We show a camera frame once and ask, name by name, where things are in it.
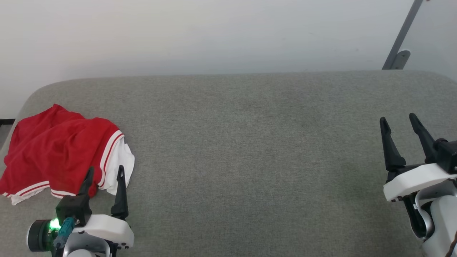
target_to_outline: green led light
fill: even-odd
[[[51,221],[51,223],[49,223],[49,228],[51,229],[60,229],[60,225],[58,223],[58,219],[55,218]]]

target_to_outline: white wall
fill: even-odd
[[[457,81],[457,1],[424,1],[400,48],[411,56],[404,70],[426,70]]]
[[[2,0],[0,118],[84,77],[380,70],[413,0]]]

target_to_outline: clothing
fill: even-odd
[[[128,185],[134,160],[115,124],[102,118],[85,119],[54,104],[17,123],[5,157],[0,194],[11,197],[13,205],[47,187],[58,198],[75,195],[93,166],[89,196],[97,188],[116,195],[119,165],[124,165]]]

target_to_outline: gray couch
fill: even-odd
[[[457,139],[456,99],[455,82],[417,71],[100,78],[39,89],[17,120],[57,103],[125,133],[135,246],[121,257],[410,257],[420,242],[383,195],[379,118],[419,163],[408,114]],[[30,253],[25,234],[58,202],[49,189],[17,206],[1,197],[0,256],[50,256]],[[90,206],[108,214],[113,202],[100,191]]]

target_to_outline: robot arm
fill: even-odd
[[[457,141],[433,140],[415,114],[409,119],[425,153],[424,164],[406,165],[384,117],[381,136],[388,179],[386,200],[404,203],[411,228],[428,256],[457,257]]]
[[[119,166],[117,193],[111,214],[94,214],[89,207],[88,189],[93,168],[80,193],[65,196],[56,207],[57,218],[37,220],[27,232],[27,246],[32,252],[51,252],[52,257],[116,257],[120,249],[133,247],[134,235],[125,221],[128,204],[124,167]]]

